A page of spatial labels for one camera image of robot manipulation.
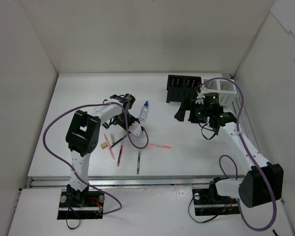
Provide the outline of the orange translucent highlighter pen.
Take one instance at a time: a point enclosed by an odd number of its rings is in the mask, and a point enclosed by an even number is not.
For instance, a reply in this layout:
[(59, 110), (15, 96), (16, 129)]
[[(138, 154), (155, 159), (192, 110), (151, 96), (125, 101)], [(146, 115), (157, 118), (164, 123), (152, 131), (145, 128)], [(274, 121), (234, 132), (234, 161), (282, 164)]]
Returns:
[(154, 144), (154, 143), (149, 143), (148, 146), (151, 147), (158, 147), (158, 148), (167, 148), (167, 149), (171, 149), (171, 146), (167, 146), (167, 145), (160, 145), (160, 144)]

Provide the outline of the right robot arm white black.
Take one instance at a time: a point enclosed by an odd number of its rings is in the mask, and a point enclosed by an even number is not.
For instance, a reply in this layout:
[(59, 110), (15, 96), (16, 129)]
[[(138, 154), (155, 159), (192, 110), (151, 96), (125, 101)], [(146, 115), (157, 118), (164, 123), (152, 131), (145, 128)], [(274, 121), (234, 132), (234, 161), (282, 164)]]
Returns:
[(189, 111), (189, 122), (207, 124), (216, 136), (227, 143), (233, 158), (244, 172), (243, 180), (215, 178), (208, 189), (208, 198), (218, 203), (225, 197), (240, 199), (248, 208), (260, 206), (282, 197), (283, 168), (271, 164), (241, 132), (237, 118), (225, 112), (218, 102), (218, 94), (206, 93), (201, 99), (184, 99), (175, 119), (184, 121)]

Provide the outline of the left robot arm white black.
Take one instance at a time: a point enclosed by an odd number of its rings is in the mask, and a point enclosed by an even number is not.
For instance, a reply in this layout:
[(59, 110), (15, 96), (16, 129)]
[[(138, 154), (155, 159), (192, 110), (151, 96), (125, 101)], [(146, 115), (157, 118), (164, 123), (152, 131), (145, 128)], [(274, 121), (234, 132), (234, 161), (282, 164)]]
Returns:
[(112, 95), (110, 100), (90, 111), (77, 110), (74, 113), (65, 140), (68, 143), (74, 171), (71, 174), (66, 192), (71, 201), (81, 207), (88, 202), (89, 159), (98, 145), (100, 127), (114, 118), (116, 123), (133, 134), (142, 135), (140, 121), (129, 113), (135, 102), (131, 94)]

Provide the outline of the black ink pen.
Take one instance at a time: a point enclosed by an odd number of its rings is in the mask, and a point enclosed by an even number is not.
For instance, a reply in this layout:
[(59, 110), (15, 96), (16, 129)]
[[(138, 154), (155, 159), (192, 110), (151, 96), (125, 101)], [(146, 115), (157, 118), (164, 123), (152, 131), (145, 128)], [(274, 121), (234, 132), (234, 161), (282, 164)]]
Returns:
[(118, 139), (114, 144), (111, 145), (111, 148), (115, 147), (117, 144), (119, 144), (125, 138), (127, 138), (127, 135), (124, 135), (123, 137), (121, 137), (120, 139)]

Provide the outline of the black slotted pen holder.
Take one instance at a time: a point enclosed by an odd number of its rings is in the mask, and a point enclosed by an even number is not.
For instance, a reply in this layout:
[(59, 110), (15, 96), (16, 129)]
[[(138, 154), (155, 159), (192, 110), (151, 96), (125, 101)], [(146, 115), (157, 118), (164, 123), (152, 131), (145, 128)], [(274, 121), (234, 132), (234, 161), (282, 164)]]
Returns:
[(202, 83), (198, 76), (168, 75), (166, 103), (196, 99), (197, 88)]

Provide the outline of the white eraser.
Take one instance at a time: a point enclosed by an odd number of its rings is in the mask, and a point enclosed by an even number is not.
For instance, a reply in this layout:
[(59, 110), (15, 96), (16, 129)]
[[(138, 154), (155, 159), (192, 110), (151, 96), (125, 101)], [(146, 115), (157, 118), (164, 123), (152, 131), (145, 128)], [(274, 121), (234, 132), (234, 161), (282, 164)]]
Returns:
[(112, 133), (110, 134), (110, 137), (111, 137), (112, 144), (115, 144), (115, 137)]

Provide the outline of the small blue cap spray bottle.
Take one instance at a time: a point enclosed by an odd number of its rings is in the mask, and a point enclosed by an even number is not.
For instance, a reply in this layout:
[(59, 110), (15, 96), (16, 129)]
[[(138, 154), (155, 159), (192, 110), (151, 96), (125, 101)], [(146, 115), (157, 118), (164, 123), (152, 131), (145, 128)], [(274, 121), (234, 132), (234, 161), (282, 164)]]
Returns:
[(141, 109), (141, 112), (140, 112), (140, 116), (139, 116), (140, 121), (146, 120), (146, 117), (148, 114), (148, 106), (149, 106), (149, 103), (148, 103), (148, 101), (146, 101)]

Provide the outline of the red ink pen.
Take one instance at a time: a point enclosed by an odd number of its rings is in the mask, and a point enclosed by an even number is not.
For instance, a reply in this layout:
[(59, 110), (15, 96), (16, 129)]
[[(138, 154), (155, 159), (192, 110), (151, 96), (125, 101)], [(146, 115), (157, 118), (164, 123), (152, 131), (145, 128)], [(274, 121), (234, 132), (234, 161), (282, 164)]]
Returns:
[(123, 151), (123, 144), (120, 145), (120, 149), (119, 149), (119, 153), (118, 153), (117, 166), (120, 165), (121, 156), (122, 156), (122, 151)]

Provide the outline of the pink translucent pen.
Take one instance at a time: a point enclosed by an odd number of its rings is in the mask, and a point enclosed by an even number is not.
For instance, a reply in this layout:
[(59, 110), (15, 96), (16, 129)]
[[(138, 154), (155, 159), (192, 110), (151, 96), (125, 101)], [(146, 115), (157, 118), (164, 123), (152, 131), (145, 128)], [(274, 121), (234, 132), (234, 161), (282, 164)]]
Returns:
[(114, 153), (113, 153), (113, 151), (112, 151), (112, 147), (111, 147), (111, 145), (110, 145), (110, 143), (109, 143), (109, 140), (108, 140), (108, 137), (107, 137), (107, 135), (106, 135), (105, 133), (104, 133), (104, 138), (105, 138), (105, 142), (106, 142), (106, 144), (107, 144), (107, 146), (108, 146), (109, 152), (110, 152), (110, 154), (111, 154), (111, 157), (112, 157), (113, 159), (115, 159)]

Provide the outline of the tan cork block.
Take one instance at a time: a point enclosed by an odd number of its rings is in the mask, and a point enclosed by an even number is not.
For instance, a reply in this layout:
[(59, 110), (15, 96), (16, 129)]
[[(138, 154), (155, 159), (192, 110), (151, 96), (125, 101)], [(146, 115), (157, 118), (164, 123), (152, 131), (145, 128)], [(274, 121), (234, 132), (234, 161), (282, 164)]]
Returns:
[(101, 146), (102, 149), (105, 149), (105, 148), (108, 147), (108, 143), (107, 142), (103, 142), (100, 146)]

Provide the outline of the white slotted pen holder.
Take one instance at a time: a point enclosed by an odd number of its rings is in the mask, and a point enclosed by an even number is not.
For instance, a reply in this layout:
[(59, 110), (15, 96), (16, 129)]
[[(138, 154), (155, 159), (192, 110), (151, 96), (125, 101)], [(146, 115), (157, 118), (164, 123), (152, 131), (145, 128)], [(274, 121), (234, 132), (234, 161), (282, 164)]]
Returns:
[(198, 103), (203, 103), (204, 94), (215, 92), (219, 95), (219, 104), (223, 107), (231, 106), (233, 100), (237, 96), (236, 87), (233, 83), (225, 79), (204, 79), (204, 82), (199, 87), (196, 100)]

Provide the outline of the green ink pen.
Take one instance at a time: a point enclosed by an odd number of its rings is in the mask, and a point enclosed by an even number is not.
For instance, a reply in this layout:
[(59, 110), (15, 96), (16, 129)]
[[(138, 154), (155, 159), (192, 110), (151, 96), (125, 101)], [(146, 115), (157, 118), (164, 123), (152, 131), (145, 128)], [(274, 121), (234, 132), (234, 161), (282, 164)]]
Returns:
[(140, 160), (141, 160), (141, 151), (138, 152), (138, 159), (137, 159), (137, 175), (140, 173)]

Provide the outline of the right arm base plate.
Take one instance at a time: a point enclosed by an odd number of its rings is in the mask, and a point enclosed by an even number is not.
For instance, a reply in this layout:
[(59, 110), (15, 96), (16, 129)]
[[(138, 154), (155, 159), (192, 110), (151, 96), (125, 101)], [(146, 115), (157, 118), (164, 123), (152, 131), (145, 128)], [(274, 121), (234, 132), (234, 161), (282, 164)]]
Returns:
[(196, 216), (220, 216), (239, 214), (236, 198), (219, 196), (215, 185), (192, 189), (192, 203)]

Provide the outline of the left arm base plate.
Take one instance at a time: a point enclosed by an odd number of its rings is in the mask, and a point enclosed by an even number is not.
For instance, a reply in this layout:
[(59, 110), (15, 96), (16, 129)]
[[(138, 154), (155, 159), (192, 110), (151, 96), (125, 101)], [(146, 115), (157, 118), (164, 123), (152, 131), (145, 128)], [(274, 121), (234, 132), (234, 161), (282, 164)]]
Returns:
[(62, 190), (59, 198), (57, 220), (102, 219), (105, 195), (99, 191), (89, 191), (83, 196), (82, 202), (69, 196)]

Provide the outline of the aluminium rail front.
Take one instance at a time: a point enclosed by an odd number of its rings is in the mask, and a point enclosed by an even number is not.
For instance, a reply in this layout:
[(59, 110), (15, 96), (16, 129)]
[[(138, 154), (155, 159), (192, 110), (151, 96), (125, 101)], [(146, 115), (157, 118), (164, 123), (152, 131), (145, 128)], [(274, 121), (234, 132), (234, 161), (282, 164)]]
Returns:
[[(165, 185), (208, 185), (215, 178), (212, 176), (132, 176), (132, 177), (90, 177), (89, 183), (98, 188), (130, 187), (130, 186), (165, 186)], [(69, 182), (67, 177), (29, 177), (27, 188), (65, 187)]]

